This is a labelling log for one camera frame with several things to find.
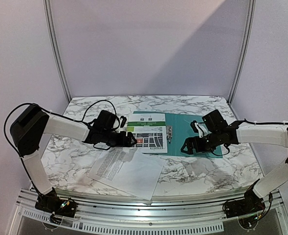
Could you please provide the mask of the teal file folder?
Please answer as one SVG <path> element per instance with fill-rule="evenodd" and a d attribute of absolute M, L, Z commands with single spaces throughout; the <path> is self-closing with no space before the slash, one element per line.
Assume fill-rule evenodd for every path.
<path fill-rule="evenodd" d="M 221 147 L 218 146 L 214 151 L 214 154 L 209 153 L 196 153 L 193 155 L 184 154 L 180 151 L 181 147 L 186 138 L 198 136 L 191 127 L 191 122 L 196 121 L 202 122 L 201 116 L 196 115 L 184 115 L 184 114 L 171 114 L 164 113 L 166 125 L 172 127 L 172 138 L 171 142 L 167 143 L 167 153 L 161 153 L 165 156 L 176 156 L 176 157 L 203 157 L 203 158 L 222 158 Z"/>

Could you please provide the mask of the green map flyer sheet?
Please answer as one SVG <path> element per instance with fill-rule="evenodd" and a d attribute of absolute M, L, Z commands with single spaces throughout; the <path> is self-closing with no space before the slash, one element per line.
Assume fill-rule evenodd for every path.
<path fill-rule="evenodd" d="M 166 154 L 166 119 L 163 113 L 131 113 L 127 131 L 132 132 L 135 147 L 144 154 Z"/>

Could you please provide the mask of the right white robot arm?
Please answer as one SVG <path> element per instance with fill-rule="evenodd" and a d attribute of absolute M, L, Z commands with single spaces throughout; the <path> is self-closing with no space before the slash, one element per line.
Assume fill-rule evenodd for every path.
<path fill-rule="evenodd" d="M 260 143 L 282 146 L 288 149 L 288 122 L 250 122 L 246 119 L 228 124 L 219 110 L 213 110 L 202 117 L 208 130 L 205 134 L 200 123 L 193 121 L 191 127 L 197 136 L 186 138 L 181 152 L 213 153 L 216 147 L 228 148 L 232 144 Z M 284 162 L 262 179 L 257 180 L 244 194 L 240 209 L 251 213 L 262 206 L 262 200 L 273 190 L 288 181 L 288 156 Z"/>

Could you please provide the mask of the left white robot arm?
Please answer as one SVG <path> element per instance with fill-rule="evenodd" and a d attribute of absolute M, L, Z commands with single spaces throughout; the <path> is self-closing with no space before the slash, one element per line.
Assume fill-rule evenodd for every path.
<path fill-rule="evenodd" d="M 22 161 L 22 165 L 35 189 L 41 197 L 41 205 L 49 212 L 56 212 L 60 202 L 54 197 L 54 189 L 47 177 L 39 153 L 39 145 L 44 134 L 71 138 L 96 146 L 104 143 L 108 148 L 134 147 L 137 140 L 131 132 L 118 131 L 115 123 L 120 119 L 116 113 L 102 110 L 91 122 L 74 120 L 49 112 L 38 104 L 26 103 L 26 109 L 11 124 L 9 131 L 11 144 Z"/>

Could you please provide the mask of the white text paper sheet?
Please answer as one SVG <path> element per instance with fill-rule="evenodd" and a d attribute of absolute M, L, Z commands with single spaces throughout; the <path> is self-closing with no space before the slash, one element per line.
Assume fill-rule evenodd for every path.
<path fill-rule="evenodd" d="M 151 200 L 165 160 L 135 149 L 114 148 L 103 152 L 88 177 L 144 200 Z"/>

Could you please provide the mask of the aluminium front rail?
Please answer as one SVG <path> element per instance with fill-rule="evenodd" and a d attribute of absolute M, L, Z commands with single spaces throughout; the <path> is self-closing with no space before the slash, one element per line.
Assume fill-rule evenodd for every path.
<path fill-rule="evenodd" d="M 37 195 L 22 189 L 10 224 L 11 235 L 288 235 L 288 217 L 278 191 L 266 204 L 267 215 L 256 225 L 245 217 L 227 217 L 225 202 L 243 198 L 243 190 L 203 195 L 155 196 L 145 201 L 131 196 L 58 191 L 77 202 L 74 218 L 49 221 L 50 214 L 35 209 Z"/>

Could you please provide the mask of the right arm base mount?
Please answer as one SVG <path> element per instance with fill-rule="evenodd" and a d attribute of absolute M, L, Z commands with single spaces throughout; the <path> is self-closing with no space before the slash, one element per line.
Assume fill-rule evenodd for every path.
<path fill-rule="evenodd" d="M 268 195 L 269 207 L 266 211 L 266 206 L 263 198 L 259 198 L 254 194 L 248 195 L 247 193 L 244 195 L 244 198 L 241 200 L 227 200 L 224 202 L 222 206 L 222 210 L 226 214 L 227 218 L 248 215 L 251 213 L 255 213 L 258 211 L 262 211 L 260 215 L 256 215 L 254 220 L 260 220 L 264 216 L 266 216 L 271 208 L 273 202 L 273 194 L 270 193 Z"/>

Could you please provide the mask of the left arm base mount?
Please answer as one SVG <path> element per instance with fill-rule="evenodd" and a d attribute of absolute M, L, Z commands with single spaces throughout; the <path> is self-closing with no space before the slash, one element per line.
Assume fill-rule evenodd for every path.
<path fill-rule="evenodd" d="M 47 194 L 39 194 L 35 204 L 37 210 L 70 218 L 75 217 L 77 207 L 78 204 L 73 199 L 60 198 L 54 188 Z"/>

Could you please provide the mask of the left aluminium frame post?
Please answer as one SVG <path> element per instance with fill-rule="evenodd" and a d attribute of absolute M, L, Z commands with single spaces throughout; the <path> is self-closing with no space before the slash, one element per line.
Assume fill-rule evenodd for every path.
<path fill-rule="evenodd" d="M 47 29 L 49 34 L 49 39 L 51 43 L 52 53 L 56 64 L 57 73 L 61 82 L 61 86 L 65 95 L 67 102 L 69 103 L 72 100 L 70 88 L 66 79 L 66 74 L 64 71 L 59 45 L 56 37 L 55 25 L 52 14 L 52 7 L 50 0 L 43 0 L 45 18 L 47 23 Z"/>

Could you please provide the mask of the aluminium frame post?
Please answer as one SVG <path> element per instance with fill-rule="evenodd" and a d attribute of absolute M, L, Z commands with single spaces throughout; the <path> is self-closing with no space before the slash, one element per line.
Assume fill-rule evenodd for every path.
<path fill-rule="evenodd" d="M 43 0 L 45 18 L 47 23 L 47 29 L 49 34 L 49 39 L 51 43 L 52 53 L 56 64 L 57 73 L 61 82 L 61 86 L 65 95 L 67 102 L 69 103 L 72 100 L 70 88 L 66 79 L 66 74 L 64 71 L 59 45 L 56 37 L 55 25 L 52 14 L 52 7 L 50 0 Z"/>
<path fill-rule="evenodd" d="M 234 76 L 234 79 L 230 88 L 230 92 L 227 98 L 227 103 L 229 105 L 231 105 L 234 100 L 236 90 L 240 81 L 241 73 L 243 70 L 244 61 L 245 61 L 245 57 L 246 57 L 247 49 L 249 45 L 249 39 L 251 35 L 255 5 L 256 5 L 255 0 L 248 1 L 247 16 L 246 16 L 245 25 L 244 25 L 244 33 L 243 33 L 243 39 L 242 39 L 242 44 L 241 44 L 240 56 L 239 56 L 239 60 L 237 63 L 235 76 Z"/>

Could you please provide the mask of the right aluminium frame post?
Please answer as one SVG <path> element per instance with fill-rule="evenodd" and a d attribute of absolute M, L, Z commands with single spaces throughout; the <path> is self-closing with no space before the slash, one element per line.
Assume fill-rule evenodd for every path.
<path fill-rule="evenodd" d="M 255 0 L 248 1 L 247 16 L 246 16 L 245 25 L 244 25 L 244 33 L 243 33 L 243 39 L 242 39 L 242 44 L 241 44 L 240 56 L 239 56 L 239 60 L 237 63 L 235 76 L 234 76 L 234 79 L 230 88 L 230 92 L 227 98 L 227 103 L 229 105 L 231 105 L 234 100 L 236 90 L 240 81 L 241 73 L 243 70 L 244 61 L 245 61 L 245 57 L 246 57 L 247 49 L 249 45 L 249 39 L 251 35 L 255 5 L 256 5 Z"/>

